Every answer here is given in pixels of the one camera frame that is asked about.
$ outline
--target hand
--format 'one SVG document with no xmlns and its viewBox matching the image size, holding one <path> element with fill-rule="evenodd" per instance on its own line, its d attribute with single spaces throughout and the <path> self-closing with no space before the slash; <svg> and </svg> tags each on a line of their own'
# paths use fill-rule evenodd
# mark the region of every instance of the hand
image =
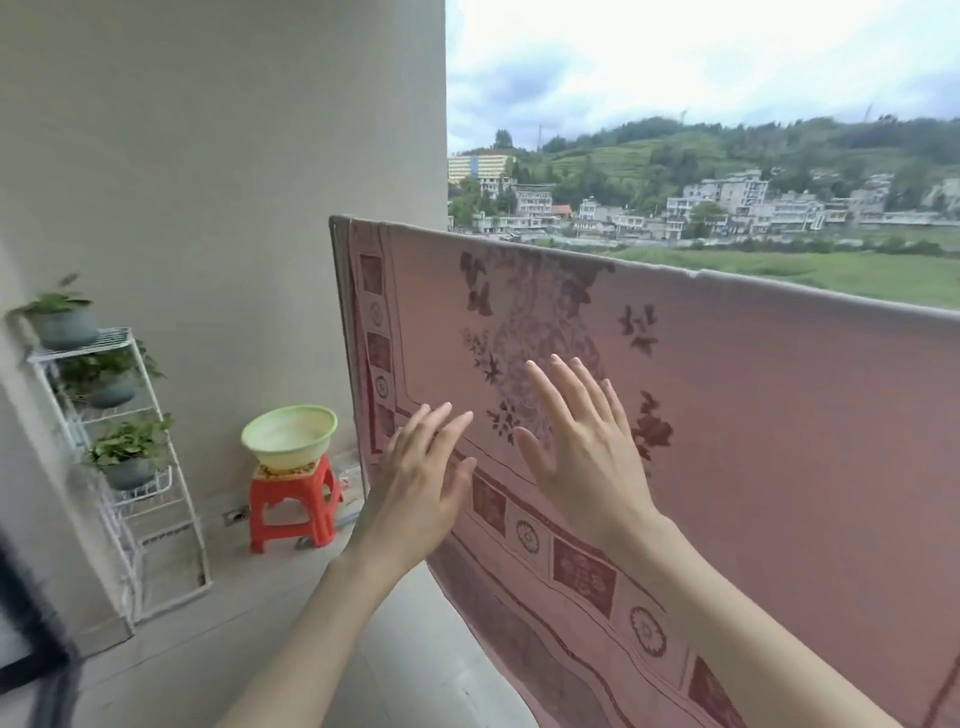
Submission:
<svg viewBox="0 0 960 728">
<path fill-rule="evenodd" d="M 444 490 L 450 454 L 473 420 L 473 413 L 465 412 L 438 432 L 451 409 L 449 402 L 433 411 L 425 404 L 394 433 L 380 463 L 379 482 L 345 549 L 372 560 L 394 581 L 440 544 L 470 492 L 477 464 L 472 457 L 457 465 Z"/>
<path fill-rule="evenodd" d="M 534 362 L 526 370 L 553 424 L 556 464 L 530 430 L 517 427 L 514 437 L 540 489 L 573 530 L 614 550 L 627 534 L 661 518 L 643 461 L 610 381 L 597 384 L 580 359 L 567 366 L 554 354 L 551 361 L 559 390 Z"/>
</svg>

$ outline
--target stool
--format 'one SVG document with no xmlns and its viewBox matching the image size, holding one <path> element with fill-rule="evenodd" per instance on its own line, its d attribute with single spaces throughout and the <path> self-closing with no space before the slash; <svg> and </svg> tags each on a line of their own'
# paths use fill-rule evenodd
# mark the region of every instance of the stool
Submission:
<svg viewBox="0 0 960 728">
<path fill-rule="evenodd" d="M 329 499 L 324 496 L 324 488 L 329 490 Z M 284 525 L 265 524 L 264 508 L 277 505 L 286 498 L 299 500 L 303 504 L 307 521 Z M 315 466 L 294 471 L 276 472 L 261 465 L 250 486 L 250 550 L 263 553 L 266 541 L 302 536 L 309 536 L 315 547 L 326 546 L 337 535 L 333 528 L 333 517 L 343 499 L 340 482 L 333 476 L 326 455 Z"/>
</svg>

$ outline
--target right hand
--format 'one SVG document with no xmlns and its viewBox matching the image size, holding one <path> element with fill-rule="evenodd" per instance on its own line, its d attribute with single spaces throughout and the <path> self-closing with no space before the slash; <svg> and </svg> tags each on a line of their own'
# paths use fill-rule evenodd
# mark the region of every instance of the right hand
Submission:
<svg viewBox="0 0 960 728">
<path fill-rule="evenodd" d="M 532 361 L 527 375 L 553 424 L 555 462 L 524 427 L 514 437 L 538 486 L 578 536 L 604 550 L 661 520 L 650 498 L 630 422 L 608 379 L 596 380 L 574 358 L 551 358 L 550 381 Z"/>
</svg>

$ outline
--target forearm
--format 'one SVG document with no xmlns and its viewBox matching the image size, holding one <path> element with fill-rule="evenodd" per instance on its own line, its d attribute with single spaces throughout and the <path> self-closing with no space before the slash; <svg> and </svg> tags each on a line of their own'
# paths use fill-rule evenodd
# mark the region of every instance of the forearm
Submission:
<svg viewBox="0 0 960 728">
<path fill-rule="evenodd" d="M 737 590 L 673 522 L 639 529 L 611 552 L 685 631 L 750 728 L 897 725 Z"/>
<path fill-rule="evenodd" d="M 330 562 L 274 657 L 221 728 L 318 728 L 361 630 L 396 580 L 349 549 Z"/>
</svg>

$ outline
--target blanket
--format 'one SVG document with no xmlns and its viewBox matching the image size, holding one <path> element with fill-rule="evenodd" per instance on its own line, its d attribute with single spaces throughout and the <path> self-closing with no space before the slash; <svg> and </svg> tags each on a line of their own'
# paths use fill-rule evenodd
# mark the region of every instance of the blanket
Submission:
<svg viewBox="0 0 960 728">
<path fill-rule="evenodd" d="M 423 402 L 475 418 L 428 563 L 541 725 L 741 728 L 656 596 L 539 492 L 523 373 L 609 377 L 659 509 L 905 726 L 960 724 L 960 315 L 475 237 L 330 221 L 363 465 Z"/>
</svg>

